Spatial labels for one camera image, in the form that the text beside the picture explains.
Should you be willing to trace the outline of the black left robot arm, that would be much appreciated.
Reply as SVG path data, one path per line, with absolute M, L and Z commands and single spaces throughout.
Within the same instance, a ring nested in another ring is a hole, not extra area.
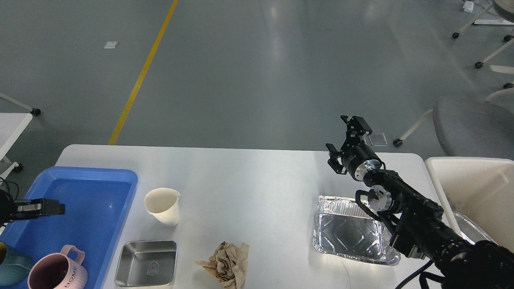
M 21 199 L 15 200 L 6 191 L 1 190 L 0 221 L 1 225 L 16 221 L 29 221 L 46 216 L 64 215 L 66 205 L 56 199 Z

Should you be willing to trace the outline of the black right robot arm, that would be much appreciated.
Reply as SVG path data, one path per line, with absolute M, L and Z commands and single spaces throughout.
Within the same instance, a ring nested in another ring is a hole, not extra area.
M 513 253 L 492 241 L 474 244 L 448 227 L 444 209 L 408 185 L 366 144 L 372 130 L 360 116 L 341 115 L 346 139 L 340 149 L 327 143 L 328 165 L 336 174 L 349 174 L 368 190 L 357 190 L 357 205 L 391 233 L 390 245 L 408 258 L 429 262 L 409 275 L 398 288 L 415 277 L 422 289 L 434 281 L 443 289 L 512 289 Z

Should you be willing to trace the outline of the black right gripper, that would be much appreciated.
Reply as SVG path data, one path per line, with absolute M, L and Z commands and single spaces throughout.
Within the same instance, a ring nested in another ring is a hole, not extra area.
M 363 181 L 367 172 L 383 166 L 382 160 L 365 144 L 365 138 L 373 131 L 363 117 L 341 115 L 340 118 L 347 126 L 346 139 L 341 151 L 332 143 L 326 143 L 327 163 L 336 174 L 349 172 L 355 181 Z

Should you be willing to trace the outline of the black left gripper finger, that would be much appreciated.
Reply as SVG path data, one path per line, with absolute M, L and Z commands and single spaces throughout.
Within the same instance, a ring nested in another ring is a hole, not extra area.
M 13 204 L 13 219 L 35 219 L 65 214 L 65 204 L 56 199 L 18 200 Z

